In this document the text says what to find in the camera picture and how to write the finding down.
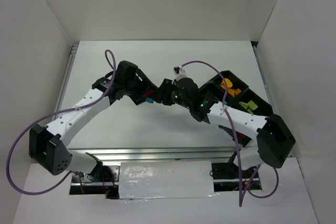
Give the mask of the teal brick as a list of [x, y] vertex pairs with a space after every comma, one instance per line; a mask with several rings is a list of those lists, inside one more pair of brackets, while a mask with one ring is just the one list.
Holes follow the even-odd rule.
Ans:
[[154, 100], [152, 100], [151, 98], [146, 98], [145, 100], [147, 103], [149, 104], [153, 104], [154, 103]]

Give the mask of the light green curved 2x2 brick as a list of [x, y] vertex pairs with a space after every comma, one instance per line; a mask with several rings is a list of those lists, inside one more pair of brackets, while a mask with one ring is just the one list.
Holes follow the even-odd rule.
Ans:
[[245, 102], [239, 102], [239, 105], [242, 106], [245, 110], [249, 109], [249, 104]]

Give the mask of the red rectangular lego brick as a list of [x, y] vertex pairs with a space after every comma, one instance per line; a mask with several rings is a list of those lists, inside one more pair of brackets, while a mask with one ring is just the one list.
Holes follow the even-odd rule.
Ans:
[[150, 90], [150, 91], [148, 91], [144, 98], [145, 98], [145, 99], [148, 98], [149, 95], [152, 94], [153, 92], [154, 92], [154, 90]]

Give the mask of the orange 2x4 brick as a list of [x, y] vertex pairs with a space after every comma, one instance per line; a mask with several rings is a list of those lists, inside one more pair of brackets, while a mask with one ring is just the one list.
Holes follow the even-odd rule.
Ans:
[[234, 89], [228, 89], [228, 93], [229, 93], [232, 97], [235, 97], [235, 96], [236, 96], [236, 93], [235, 93], [235, 90], [234, 90]]

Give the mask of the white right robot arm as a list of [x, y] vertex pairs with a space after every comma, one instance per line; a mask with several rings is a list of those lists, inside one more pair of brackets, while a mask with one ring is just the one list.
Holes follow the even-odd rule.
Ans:
[[178, 104], [198, 122], [226, 127], [254, 141], [241, 148], [233, 160], [243, 170], [261, 164], [282, 168], [296, 142], [280, 116], [254, 115], [224, 105], [211, 92], [202, 93], [190, 78], [165, 80], [150, 98], [164, 105]]

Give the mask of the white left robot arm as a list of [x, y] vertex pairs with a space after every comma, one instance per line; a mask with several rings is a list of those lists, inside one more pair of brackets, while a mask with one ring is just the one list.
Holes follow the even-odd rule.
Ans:
[[45, 126], [29, 131], [29, 155], [52, 175], [65, 170], [94, 174], [102, 161], [92, 154], [70, 151], [72, 139], [100, 112], [128, 96], [139, 105], [156, 86], [137, 65], [122, 61], [116, 70], [98, 79], [70, 110]]

